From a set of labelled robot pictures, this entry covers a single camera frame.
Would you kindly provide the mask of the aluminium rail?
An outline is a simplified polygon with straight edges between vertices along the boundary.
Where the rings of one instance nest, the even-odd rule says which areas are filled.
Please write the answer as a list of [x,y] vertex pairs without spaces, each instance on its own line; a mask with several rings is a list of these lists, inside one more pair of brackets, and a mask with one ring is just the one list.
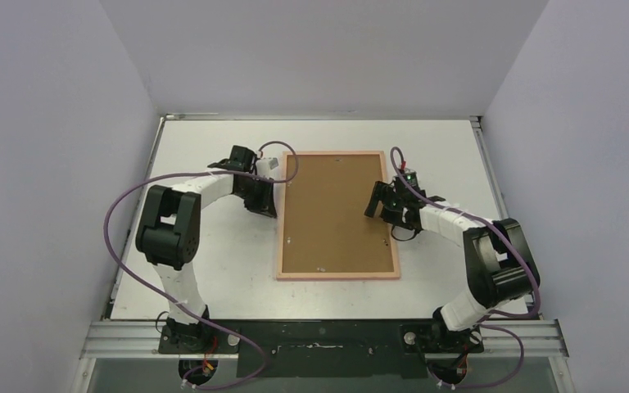
[[[527,358],[553,358],[568,355],[556,320],[489,320],[499,330],[481,329],[483,351],[471,357],[512,358],[519,355],[519,336]],[[94,322],[88,329],[81,359],[200,359],[199,354],[163,354],[159,351],[161,326],[152,321],[111,320]]]

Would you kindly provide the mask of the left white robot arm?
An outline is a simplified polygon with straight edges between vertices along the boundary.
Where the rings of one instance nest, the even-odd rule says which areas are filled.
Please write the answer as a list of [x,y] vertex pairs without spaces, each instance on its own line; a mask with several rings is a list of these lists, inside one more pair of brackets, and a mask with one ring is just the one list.
[[235,196],[251,213],[276,217],[271,180],[277,168],[277,159],[235,146],[228,157],[208,165],[203,175],[148,189],[135,246],[170,296],[165,331],[170,343],[198,353],[210,349],[216,335],[206,324],[210,311],[192,266],[200,246],[202,211],[223,197]]

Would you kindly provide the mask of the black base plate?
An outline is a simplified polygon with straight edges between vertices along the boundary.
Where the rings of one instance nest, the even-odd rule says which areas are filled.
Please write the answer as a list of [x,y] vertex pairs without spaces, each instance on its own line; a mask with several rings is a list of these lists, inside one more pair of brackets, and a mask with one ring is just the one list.
[[[266,359],[261,377],[397,375],[403,379],[425,378],[434,359],[449,368],[458,365],[461,356],[484,351],[478,328],[445,332],[429,318],[219,319],[217,324],[226,331],[213,331],[201,344],[181,340],[163,327],[158,351],[211,361],[236,355],[239,377],[255,371]],[[229,331],[240,336],[231,338]]]

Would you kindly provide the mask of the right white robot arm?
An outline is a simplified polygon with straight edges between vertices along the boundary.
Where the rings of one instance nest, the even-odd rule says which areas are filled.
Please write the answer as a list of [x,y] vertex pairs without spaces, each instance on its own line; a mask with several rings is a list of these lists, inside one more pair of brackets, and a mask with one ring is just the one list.
[[428,196],[413,170],[389,183],[377,181],[364,214],[414,234],[434,233],[464,253],[464,289],[432,316],[430,339],[438,350],[453,350],[463,333],[489,315],[500,314],[504,304],[536,294],[539,288],[536,264],[516,220],[486,219],[441,196]]

